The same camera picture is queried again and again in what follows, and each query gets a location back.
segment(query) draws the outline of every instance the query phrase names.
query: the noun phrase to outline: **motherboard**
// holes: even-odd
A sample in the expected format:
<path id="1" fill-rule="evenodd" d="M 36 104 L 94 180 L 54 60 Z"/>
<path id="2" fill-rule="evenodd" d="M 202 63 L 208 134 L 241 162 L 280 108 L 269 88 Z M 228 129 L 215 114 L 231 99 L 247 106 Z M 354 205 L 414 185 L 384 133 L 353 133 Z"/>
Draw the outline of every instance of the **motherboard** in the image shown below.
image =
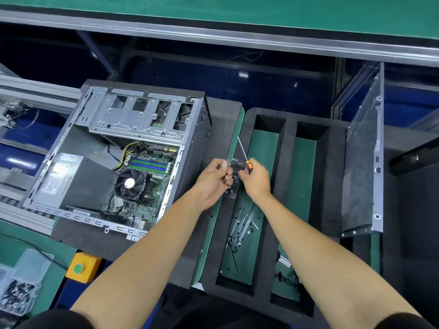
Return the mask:
<path id="1" fill-rule="evenodd" d="M 118 223 L 145 231 L 156 224 L 177 152 L 172 147 L 146 145 L 126 158 L 108 206 Z"/>

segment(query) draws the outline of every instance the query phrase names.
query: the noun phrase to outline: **foam tray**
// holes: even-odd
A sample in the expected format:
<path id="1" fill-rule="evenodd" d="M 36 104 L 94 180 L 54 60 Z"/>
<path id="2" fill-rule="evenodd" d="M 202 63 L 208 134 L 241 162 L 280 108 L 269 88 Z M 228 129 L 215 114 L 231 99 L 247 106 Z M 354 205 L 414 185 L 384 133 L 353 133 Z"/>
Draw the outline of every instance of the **foam tray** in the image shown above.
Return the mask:
<path id="1" fill-rule="evenodd" d="M 271 189 L 283 204 L 296 136 L 317 141 L 309 224 L 338 242 L 341 233 L 346 127 L 347 124 L 341 121 L 252 108 L 245 115 L 240 133 L 246 152 L 253 130 L 279 133 Z M 234 157 L 244 159 L 239 147 Z M 266 219 L 262 225 L 252 284 L 242 284 L 220 275 L 236 202 L 237 199 L 222 199 L 201 277 L 205 292 L 295 326 L 329 327 L 303 286 L 299 289 L 299 302 L 272 293 L 279 242 Z"/>

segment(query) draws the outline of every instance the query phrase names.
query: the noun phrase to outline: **screwdriver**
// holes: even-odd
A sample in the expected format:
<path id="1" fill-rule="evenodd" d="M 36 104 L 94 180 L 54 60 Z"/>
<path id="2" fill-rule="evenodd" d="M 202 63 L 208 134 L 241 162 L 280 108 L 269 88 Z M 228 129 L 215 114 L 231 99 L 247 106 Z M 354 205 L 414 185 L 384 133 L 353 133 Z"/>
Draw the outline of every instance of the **screwdriver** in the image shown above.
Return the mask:
<path id="1" fill-rule="evenodd" d="M 247 171 L 250 174 L 253 171 L 253 164 L 248 160 L 247 155 L 245 154 L 244 148 L 242 147 L 242 143 L 241 143 L 241 140 L 239 139 L 239 136 L 238 136 L 238 142 L 239 142 L 239 145 L 241 146 L 242 153 L 244 154 L 244 157 L 245 157 L 245 167 L 247 167 Z"/>

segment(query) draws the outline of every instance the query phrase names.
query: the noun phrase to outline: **sleeve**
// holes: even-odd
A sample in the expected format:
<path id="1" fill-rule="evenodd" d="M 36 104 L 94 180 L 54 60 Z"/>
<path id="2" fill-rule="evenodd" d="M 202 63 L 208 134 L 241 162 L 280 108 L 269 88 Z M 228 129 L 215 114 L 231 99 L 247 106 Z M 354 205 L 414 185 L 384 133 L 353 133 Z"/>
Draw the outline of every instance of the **sleeve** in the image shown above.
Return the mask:
<path id="1" fill-rule="evenodd" d="M 420 316 L 396 313 L 378 323 L 375 329 L 435 329 L 435 327 Z"/>
<path id="2" fill-rule="evenodd" d="M 52 309 L 19 324 L 16 329 L 94 329 L 79 313 L 67 309 Z"/>

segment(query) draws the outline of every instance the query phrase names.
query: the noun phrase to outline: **orange screwdriver handle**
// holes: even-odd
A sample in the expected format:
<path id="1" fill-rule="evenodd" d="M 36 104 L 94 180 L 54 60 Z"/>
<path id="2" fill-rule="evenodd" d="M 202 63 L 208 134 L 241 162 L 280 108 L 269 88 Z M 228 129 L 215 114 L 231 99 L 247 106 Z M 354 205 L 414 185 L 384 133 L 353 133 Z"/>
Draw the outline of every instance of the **orange screwdriver handle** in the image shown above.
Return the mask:
<path id="1" fill-rule="evenodd" d="M 251 163 L 251 161 L 247 160 L 245 162 L 245 167 L 247 167 L 247 171 L 249 172 L 249 174 L 251 174 L 253 171 L 253 164 Z"/>

